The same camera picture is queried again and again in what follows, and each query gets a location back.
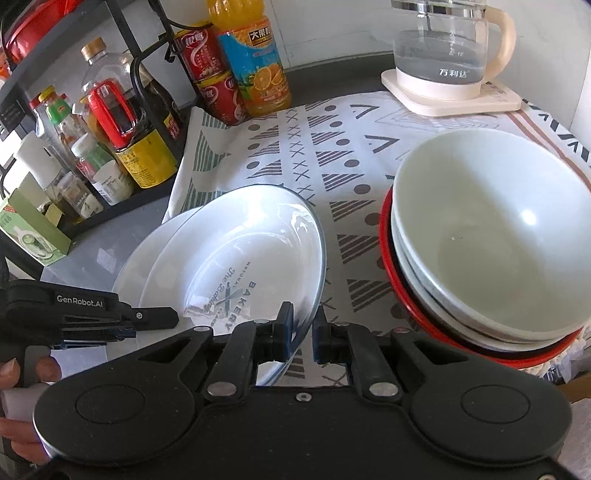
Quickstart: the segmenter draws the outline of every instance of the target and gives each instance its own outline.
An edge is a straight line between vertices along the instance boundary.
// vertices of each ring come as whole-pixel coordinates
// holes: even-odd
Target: stacked bowls
[[[398,296],[448,343],[518,368],[553,358],[591,317],[590,189],[574,164],[509,133],[426,141],[382,212]]]

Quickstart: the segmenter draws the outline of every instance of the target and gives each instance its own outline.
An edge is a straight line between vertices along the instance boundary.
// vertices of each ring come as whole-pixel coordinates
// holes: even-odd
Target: red bowl
[[[382,259],[388,278],[394,289],[394,293],[404,307],[408,310],[412,318],[421,326],[431,337],[447,343],[448,345],[461,348],[473,353],[478,353],[497,363],[507,365],[513,368],[529,368],[541,365],[555,356],[564,352],[577,338],[581,329],[564,337],[562,340],[546,348],[534,350],[531,352],[495,352],[487,350],[476,345],[472,345],[466,340],[458,337],[449,331],[445,326],[439,323],[433,316],[426,312],[420,305],[414,292],[410,289],[404,274],[398,263],[398,257],[392,241],[391,231],[391,212],[392,212],[392,189],[390,188],[379,219],[379,246],[382,251]]]
[[[28,13],[7,42],[7,50],[20,63],[63,17],[73,12],[82,0],[48,0]]]

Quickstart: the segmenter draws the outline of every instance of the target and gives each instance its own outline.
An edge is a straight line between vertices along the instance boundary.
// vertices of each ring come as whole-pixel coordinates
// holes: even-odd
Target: kettle base
[[[437,117],[469,115],[474,113],[514,112],[521,108],[521,97],[496,80],[487,82],[482,87],[479,84],[475,84],[475,87],[478,87],[480,90],[479,95],[475,98],[441,100],[418,95],[403,88],[398,78],[399,74],[405,75],[396,69],[382,72],[382,84],[406,108],[417,115]]]

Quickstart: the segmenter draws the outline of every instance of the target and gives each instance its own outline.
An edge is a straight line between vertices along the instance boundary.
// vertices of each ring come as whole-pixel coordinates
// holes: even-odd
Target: red plate
[[[454,335],[453,332],[448,331],[437,320],[433,319],[430,313],[423,310],[420,306],[420,302],[416,299],[416,296],[409,288],[407,281],[404,278],[392,241],[390,225],[391,211],[392,189],[390,188],[384,200],[379,220],[379,245],[382,251],[384,266],[386,267],[388,278],[390,279],[390,283],[394,288],[396,296],[406,307],[413,319],[431,337],[447,343],[448,345],[461,348],[462,350],[478,353],[490,360],[513,368],[529,368],[543,364],[564,352],[577,338],[581,330],[571,333],[553,345],[532,352],[495,352],[469,344],[467,341]]]

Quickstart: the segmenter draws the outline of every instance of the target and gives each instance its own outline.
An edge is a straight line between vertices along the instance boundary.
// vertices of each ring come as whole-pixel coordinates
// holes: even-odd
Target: white plate
[[[170,306],[183,318],[173,330],[143,332],[138,346],[197,325],[224,335],[242,322],[275,319],[290,301],[295,350],[320,303],[325,270],[324,236],[305,200],[273,185],[233,190],[194,214],[162,250],[140,306]],[[284,366],[261,366],[257,383]]]
[[[113,284],[112,291],[119,295],[120,301],[130,304],[132,307],[139,307],[139,300],[144,291],[146,280],[148,280],[148,275],[158,255],[177,230],[200,208],[183,212],[171,218],[137,246]],[[138,342],[135,338],[123,342],[108,343],[106,346],[107,358],[113,360],[137,349]]]

